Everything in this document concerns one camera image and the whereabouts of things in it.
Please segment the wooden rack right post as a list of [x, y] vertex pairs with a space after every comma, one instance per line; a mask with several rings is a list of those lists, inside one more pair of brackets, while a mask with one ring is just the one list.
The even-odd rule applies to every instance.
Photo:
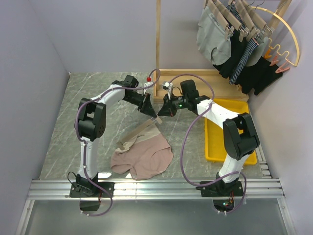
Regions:
[[[287, 11], [289, 5], [291, 4], [292, 0], [280, 0], [276, 10], [275, 14], [279, 16], [280, 18], [283, 18], [285, 12]], [[268, 23], [268, 26], [271, 29], [276, 29], [281, 21], [276, 16], [272, 16], [271, 20]]]

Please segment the beige hanger on grey underwear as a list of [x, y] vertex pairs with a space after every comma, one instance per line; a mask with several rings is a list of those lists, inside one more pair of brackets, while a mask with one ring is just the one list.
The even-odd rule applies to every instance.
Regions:
[[233, 36], [233, 30], [228, 24], [228, 21], [226, 18], [223, 16], [223, 14], [219, 11], [217, 6], [214, 4], [212, 0], [206, 0], [205, 5], [209, 7], [211, 10], [212, 14], [216, 18], [216, 20], [219, 22], [219, 24], [223, 27], [225, 31], [225, 38], [230, 39], [231, 36]]

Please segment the black rear hanging underwear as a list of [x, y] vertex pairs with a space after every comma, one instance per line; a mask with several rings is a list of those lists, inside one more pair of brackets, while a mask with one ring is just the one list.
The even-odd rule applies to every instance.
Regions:
[[254, 95], [258, 95], [283, 76], [283, 72], [276, 73], [278, 68], [277, 65], [271, 66], [270, 61], [261, 57], [255, 65], [243, 68], [235, 85], [240, 85], [244, 94], [250, 93], [253, 89]]

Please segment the beige clip hanger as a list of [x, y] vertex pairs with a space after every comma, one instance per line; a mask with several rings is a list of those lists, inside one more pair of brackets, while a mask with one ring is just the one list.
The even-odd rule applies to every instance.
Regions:
[[128, 135], [126, 135], [125, 137], [123, 137], [122, 139], [120, 139], [117, 143], [116, 143], [116, 147], [119, 148], [120, 150], [124, 150], [123, 144], [127, 141], [129, 141], [130, 139], [132, 139], [133, 137], [137, 136], [140, 132], [142, 132], [146, 127], [148, 127], [149, 125], [152, 125], [153, 123], [157, 122], [158, 124], [162, 124], [162, 120], [159, 116], [157, 116], [156, 118], [151, 118], [148, 119], [147, 121], [145, 121], [144, 123], [142, 123], [141, 125], [139, 125], [138, 127], [136, 127], [133, 131], [131, 131]]

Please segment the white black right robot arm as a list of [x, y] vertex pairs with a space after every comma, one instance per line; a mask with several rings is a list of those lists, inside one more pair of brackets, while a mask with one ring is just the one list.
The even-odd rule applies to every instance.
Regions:
[[163, 89], [168, 92], [158, 115], [173, 117], [179, 109], [188, 109], [198, 117], [204, 117], [223, 130], [226, 158], [217, 173], [213, 185], [222, 196], [228, 195], [239, 178], [246, 159], [259, 147], [260, 141], [249, 113], [239, 114], [217, 104], [206, 95], [199, 95], [193, 80], [180, 83], [181, 95], [173, 94], [173, 84], [165, 82]]

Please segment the black hanging underwear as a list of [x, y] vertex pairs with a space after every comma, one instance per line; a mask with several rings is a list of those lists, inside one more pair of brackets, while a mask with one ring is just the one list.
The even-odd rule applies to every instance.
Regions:
[[244, 94], [250, 93], [253, 89], [254, 95], [258, 95], [283, 76], [283, 72], [276, 73], [278, 68], [277, 65], [271, 66], [270, 61], [261, 57], [255, 65], [243, 68], [235, 85], [240, 85]]
[[233, 36], [230, 37], [231, 41], [230, 58], [221, 65], [213, 65], [213, 67], [219, 71], [219, 74], [223, 78], [229, 78], [232, 75], [247, 46], [246, 38], [243, 38], [243, 40], [240, 42], [239, 36], [240, 33], [237, 30], [235, 30]]

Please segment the wooden rack upright post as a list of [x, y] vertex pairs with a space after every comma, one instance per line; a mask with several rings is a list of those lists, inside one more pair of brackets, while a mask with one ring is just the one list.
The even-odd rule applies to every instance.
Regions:
[[161, 0], [156, 0], [156, 68], [160, 61], [160, 26], [161, 26]]

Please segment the aluminium rail frame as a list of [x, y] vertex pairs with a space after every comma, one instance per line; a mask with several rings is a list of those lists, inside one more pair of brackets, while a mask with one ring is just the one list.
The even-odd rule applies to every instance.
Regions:
[[66, 174], [79, 166], [79, 143], [74, 118], [57, 118], [49, 150], [38, 180], [31, 183], [17, 233], [20, 235], [294, 235], [294, 228], [279, 179], [273, 178], [261, 148], [256, 165], [244, 167], [245, 201], [236, 197], [235, 212], [218, 212], [210, 197], [183, 177], [179, 153], [193, 115], [166, 118], [160, 126], [175, 154], [169, 168], [150, 180], [135, 181], [129, 174], [111, 173], [115, 142], [140, 124], [144, 117], [114, 115], [99, 148], [103, 180], [114, 182], [104, 215], [79, 212], [79, 199], [70, 198]]

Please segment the light grey hanging underwear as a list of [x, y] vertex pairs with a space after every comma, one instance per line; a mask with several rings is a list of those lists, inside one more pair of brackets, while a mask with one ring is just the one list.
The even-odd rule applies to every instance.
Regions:
[[264, 50], [268, 46], [268, 37], [263, 39], [251, 39], [248, 46], [248, 60], [246, 62], [246, 67], [251, 67], [255, 65], [261, 58]]

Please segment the yellow plastic tray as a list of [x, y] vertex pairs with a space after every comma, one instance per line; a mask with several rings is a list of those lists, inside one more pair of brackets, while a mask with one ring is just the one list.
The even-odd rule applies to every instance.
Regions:
[[255, 149], [259, 144], [256, 130], [252, 124], [247, 102], [231, 99], [215, 99], [230, 111], [221, 124], [205, 120], [205, 157], [208, 161], [224, 162], [226, 157], [232, 160], [244, 160], [246, 165], [257, 164]]

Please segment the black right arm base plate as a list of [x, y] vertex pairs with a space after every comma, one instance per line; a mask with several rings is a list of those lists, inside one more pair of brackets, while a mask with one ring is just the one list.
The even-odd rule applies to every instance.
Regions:
[[205, 187], [196, 187], [201, 191], [202, 197], [227, 197], [243, 196], [244, 188], [242, 183], [236, 179], [231, 183], [225, 183], [223, 180]]

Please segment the pink and cream underwear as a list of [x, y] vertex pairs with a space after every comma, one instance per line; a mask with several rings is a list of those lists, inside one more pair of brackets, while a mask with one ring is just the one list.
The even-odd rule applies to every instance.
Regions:
[[111, 156], [114, 173], [129, 172], [135, 180], [147, 180], [163, 173], [174, 153], [155, 124], [120, 145]]

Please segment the orange wavy clip hanger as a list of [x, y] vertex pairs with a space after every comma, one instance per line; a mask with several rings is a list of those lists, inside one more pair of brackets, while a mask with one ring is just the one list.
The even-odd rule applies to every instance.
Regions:
[[281, 45], [276, 44], [274, 46], [272, 44], [272, 39], [268, 39], [268, 48], [264, 54], [265, 59], [270, 59], [270, 66], [277, 66], [275, 73], [285, 73], [287, 72], [290, 67], [290, 61], [288, 56], [290, 54], [289, 51], [280, 52]]

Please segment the striped blue hanging underwear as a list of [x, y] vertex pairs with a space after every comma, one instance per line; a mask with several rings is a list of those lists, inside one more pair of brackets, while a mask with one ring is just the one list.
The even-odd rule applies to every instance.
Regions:
[[[244, 5], [242, 2], [240, 2], [239, 0], [237, 2], [235, 2], [235, 7], [238, 10], [240, 16], [242, 17], [245, 25], [246, 25], [246, 30], [248, 31], [248, 38], [251, 39], [257, 39], [258, 37], [258, 29], [256, 28], [255, 24], [253, 23], [251, 17], [249, 16], [248, 12], [246, 11]], [[236, 69], [234, 70], [234, 72], [232, 73], [232, 75], [229, 78], [229, 83], [231, 85], [235, 84], [238, 80], [239, 75], [241, 74], [241, 72], [243, 71], [244, 67], [246, 66], [246, 62], [248, 60], [248, 46], [249, 46], [249, 42], [247, 42], [247, 46], [245, 48], [245, 51], [236, 67]]]

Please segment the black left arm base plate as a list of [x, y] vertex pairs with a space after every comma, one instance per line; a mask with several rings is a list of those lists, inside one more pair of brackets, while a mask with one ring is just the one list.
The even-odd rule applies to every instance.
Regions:
[[108, 198], [113, 196], [114, 182], [99, 182], [98, 185], [105, 189], [108, 193], [104, 193], [98, 187], [91, 185], [91, 189], [77, 186], [76, 182], [72, 183], [69, 193], [70, 198], [87, 198], [87, 197], [104, 197]]

